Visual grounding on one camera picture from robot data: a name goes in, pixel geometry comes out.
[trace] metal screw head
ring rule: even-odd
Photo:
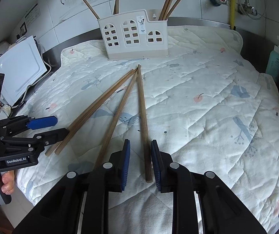
[[[74,178],[77,174],[75,172],[67,173],[67,178]]]
[[[179,167],[179,163],[172,162],[172,163],[170,163],[170,167],[173,169],[177,169]]]
[[[104,164],[103,164],[103,167],[104,167],[105,169],[110,169],[110,168],[112,167],[112,163],[109,163],[109,162],[104,163]]]
[[[214,178],[214,177],[215,177],[215,174],[214,174],[213,172],[207,172],[207,173],[206,173],[206,176],[207,176],[208,178]]]

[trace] electrical cable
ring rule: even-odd
[[[264,10],[264,13],[263,13],[263,14],[260,14],[261,16],[260,16],[259,18],[254,18],[254,17],[250,16],[248,13],[246,13],[246,11],[244,10],[244,8],[243,8],[243,6],[242,6],[242,4],[241,4],[241,1],[238,0],[238,2],[239,2],[239,6],[240,6],[240,8],[241,8],[241,10],[242,10],[241,12],[243,12],[244,15],[248,16],[249,18],[251,18],[251,19],[253,19],[253,20],[260,20],[260,19],[261,19],[262,17],[264,17],[265,14],[266,14],[266,10],[267,10],[267,2],[266,2],[266,0],[264,0],[264,3],[265,3],[265,10]]]
[[[43,62],[44,62],[50,69],[49,69],[49,71],[48,71],[47,73],[45,73],[42,77],[40,77],[40,78],[39,78],[37,81],[35,81],[33,84],[30,84],[30,85],[27,86],[27,88],[26,88],[26,90],[25,90],[25,94],[24,94],[23,99],[22,99],[22,101],[20,102],[20,104],[24,102],[28,89],[29,89],[31,86],[34,86],[34,85],[36,85],[38,82],[40,82],[40,81],[41,81],[44,77],[46,77],[46,76],[51,72],[51,70],[52,70],[51,65],[48,64],[48,63],[43,59],[42,45],[41,45],[40,43],[38,43],[38,46],[40,47],[40,55],[41,55],[41,58],[42,58]]]

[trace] blue gripper pad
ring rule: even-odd
[[[125,140],[126,152],[124,156],[123,168],[121,170],[121,190],[124,191],[126,186],[126,181],[128,179],[128,169],[129,169],[129,162],[130,162],[130,154],[131,154],[131,144],[129,140]]]
[[[32,130],[52,127],[57,124],[57,118],[55,116],[43,117],[39,119],[31,120],[27,123],[26,127]]]
[[[161,191],[161,171],[158,163],[157,153],[153,142],[151,141],[151,161],[153,162],[156,186],[158,191]]]

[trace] blue fish print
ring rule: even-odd
[[[112,113],[109,113],[103,109],[98,109],[95,113],[92,114],[91,118],[97,118],[102,116],[114,116]]]
[[[234,37],[234,41],[239,42],[237,35],[235,35],[234,33],[233,33],[233,37]]]
[[[88,173],[93,170],[94,164],[92,162],[84,161],[81,163],[72,163],[68,165],[68,171],[77,172],[78,174]]]
[[[119,120],[126,124],[127,126],[131,127],[135,124],[135,122],[139,121],[139,115],[132,116],[129,113],[121,113]]]
[[[246,135],[246,137],[248,138],[249,142],[251,142],[251,140],[252,140],[251,134],[249,133],[248,128],[243,124],[241,119],[239,117],[234,117],[233,121],[241,129],[239,136],[237,136],[236,138],[238,138],[238,140],[240,137],[243,139],[243,137],[241,136],[241,132],[243,132]]]
[[[91,82],[91,83],[86,84],[86,85],[83,86],[81,89],[82,89],[82,90],[85,90],[85,89],[89,88],[89,86],[91,86],[91,85],[97,85],[98,83],[99,83],[99,81],[98,81],[98,80],[95,80],[95,81],[93,81],[93,82]]]
[[[32,200],[32,198],[31,198],[31,196],[30,196],[30,191],[31,191],[31,189],[33,188],[33,186],[34,186],[34,183],[33,183],[33,181],[28,181],[28,184],[27,184],[27,186],[26,186],[26,197],[31,201]]]
[[[236,97],[239,98],[249,98],[250,95],[247,92],[246,88],[241,87],[239,85],[234,85],[234,87],[232,88],[232,90],[230,91],[230,93]]]
[[[265,76],[265,82],[266,82],[267,89],[270,90],[270,82],[266,76]]]
[[[131,60],[127,60],[127,61],[123,61],[123,62],[120,62],[114,66],[123,66],[124,64],[130,62],[130,61],[138,61],[139,59],[131,59]]]
[[[235,60],[234,62],[243,67],[243,63],[241,61]]]

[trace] label sticker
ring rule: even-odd
[[[136,17],[137,27],[139,29],[139,34],[146,34],[145,21],[143,16]]]
[[[7,166],[17,165],[17,164],[22,164],[22,163],[28,163],[27,157],[5,160],[5,164]]]

